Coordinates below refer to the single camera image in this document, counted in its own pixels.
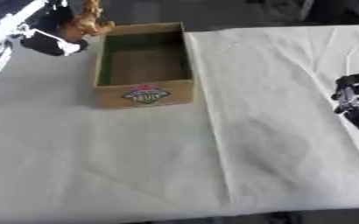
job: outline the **gray floor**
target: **gray floor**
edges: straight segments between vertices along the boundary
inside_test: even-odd
[[[105,19],[120,25],[184,22],[189,31],[281,25],[299,16],[300,0],[278,10],[246,0],[102,0]],[[80,9],[80,0],[70,0]]]

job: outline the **wooden box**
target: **wooden box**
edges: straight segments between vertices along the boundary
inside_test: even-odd
[[[182,24],[117,26],[102,37],[94,86],[104,108],[191,102],[193,75]]]

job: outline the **white table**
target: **white table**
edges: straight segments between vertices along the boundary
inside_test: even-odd
[[[0,220],[359,207],[359,131],[328,98],[359,73],[359,26],[188,41],[194,103],[119,110],[94,104],[97,39],[69,58],[17,47],[0,77]]]

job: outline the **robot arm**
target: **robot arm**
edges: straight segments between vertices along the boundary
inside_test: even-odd
[[[52,56],[83,51],[88,46],[84,35],[100,35],[114,28],[113,23],[102,28],[96,24],[101,12],[99,0],[86,0],[84,11],[76,16],[67,0],[0,0],[0,73],[11,58],[15,39]]]

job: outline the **brown toy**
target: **brown toy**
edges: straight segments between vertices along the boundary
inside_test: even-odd
[[[111,32],[115,28],[114,22],[97,24],[103,9],[100,7],[101,0],[86,0],[83,11],[74,17],[64,29],[66,40],[75,41],[82,39],[84,35],[99,36]]]

